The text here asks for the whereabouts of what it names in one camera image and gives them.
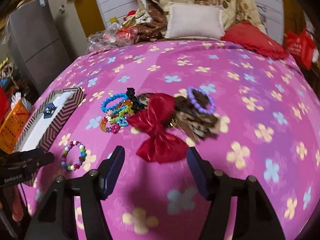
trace screw head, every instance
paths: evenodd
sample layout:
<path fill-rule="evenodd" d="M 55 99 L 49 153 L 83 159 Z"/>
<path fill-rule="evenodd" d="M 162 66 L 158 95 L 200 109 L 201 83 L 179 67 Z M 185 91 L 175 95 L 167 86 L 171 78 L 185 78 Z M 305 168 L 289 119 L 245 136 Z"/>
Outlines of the screw head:
<path fill-rule="evenodd" d="M 257 178 L 256 178 L 255 176 L 250 175 L 250 176 L 248 177 L 248 180 L 251 181 L 251 182 L 256 182 L 256 181 L 257 181 Z"/>
<path fill-rule="evenodd" d="M 214 174 L 218 177 L 221 177 L 223 175 L 223 171 L 220 171 L 220 170 L 215 170 L 214 171 Z"/>
<path fill-rule="evenodd" d="M 62 182 L 63 180 L 64 180 L 65 178 L 63 177 L 63 176 L 58 176 L 58 177 L 56 177 L 56 182 Z"/>
<path fill-rule="evenodd" d="M 95 175 L 97 175 L 98 174 L 98 170 L 91 170 L 91 171 L 89 171 L 89 175 L 90 176 L 95 176 Z"/>

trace bow knot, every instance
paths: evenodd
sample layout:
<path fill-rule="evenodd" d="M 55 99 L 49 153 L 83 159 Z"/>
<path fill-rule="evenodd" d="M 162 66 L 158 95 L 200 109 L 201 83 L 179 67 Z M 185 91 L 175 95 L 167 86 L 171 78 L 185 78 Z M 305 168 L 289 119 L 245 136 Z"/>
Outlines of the bow knot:
<path fill-rule="evenodd" d="M 150 136 L 137 151 L 147 162 L 167 163 L 186 157 L 188 145 L 180 138 L 167 133 L 162 122 L 174 111 L 175 98 L 166 94 L 152 94 L 148 108 L 128 118 L 128 123 Z"/>

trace red pillow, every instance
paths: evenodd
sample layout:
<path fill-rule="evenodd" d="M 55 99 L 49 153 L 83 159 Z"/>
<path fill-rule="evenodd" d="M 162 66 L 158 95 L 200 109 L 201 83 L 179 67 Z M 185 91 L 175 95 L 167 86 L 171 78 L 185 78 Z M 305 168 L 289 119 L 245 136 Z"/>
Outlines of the red pillow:
<path fill-rule="evenodd" d="M 252 50 L 271 59 L 289 57 L 288 52 L 279 43 L 269 38 L 249 22 L 232 25 L 221 40 L 240 44 L 245 49 Z"/>

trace bed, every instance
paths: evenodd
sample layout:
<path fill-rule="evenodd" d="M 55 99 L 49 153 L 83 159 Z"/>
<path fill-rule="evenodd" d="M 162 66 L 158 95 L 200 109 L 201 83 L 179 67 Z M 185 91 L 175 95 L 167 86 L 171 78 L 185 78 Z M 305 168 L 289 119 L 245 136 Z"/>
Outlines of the bed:
<path fill-rule="evenodd" d="M 235 178 L 256 176 L 286 239 L 295 239 L 320 196 L 320 103 L 291 56 L 273 61 L 223 41 L 144 43 L 76 59 L 35 104 L 53 89 L 81 87 L 87 95 L 51 146 L 55 163 L 39 172 L 33 187 L 24 187 L 29 212 L 56 176 L 82 176 L 122 145 L 124 166 L 113 194 L 102 202 L 113 238 L 197 239 L 209 205 L 197 192 L 186 160 L 146 163 L 135 154 L 146 134 L 131 126 L 117 134 L 99 128 L 101 103 L 111 94 L 134 87 L 137 94 L 186 96 L 188 86 L 215 100 L 220 135 L 195 144 L 181 131 L 173 133 L 196 146 L 215 169 Z M 61 152 L 73 140 L 86 146 L 87 158 L 79 170 L 63 171 Z M 78 153 L 69 156 L 76 161 Z M 79 239 L 85 239 L 79 198 L 75 208 Z M 232 236 L 235 208 L 230 217 L 226 239 Z"/>

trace orange plastic basket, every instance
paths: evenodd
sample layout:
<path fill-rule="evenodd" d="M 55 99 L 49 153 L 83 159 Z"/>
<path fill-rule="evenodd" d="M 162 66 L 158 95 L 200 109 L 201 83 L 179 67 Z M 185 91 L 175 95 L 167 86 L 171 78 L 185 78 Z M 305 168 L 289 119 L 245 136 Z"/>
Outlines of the orange plastic basket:
<path fill-rule="evenodd" d="M 20 100 L 10 111 L 0 128 L 0 148 L 11 154 L 23 127 L 29 119 L 29 112 Z"/>

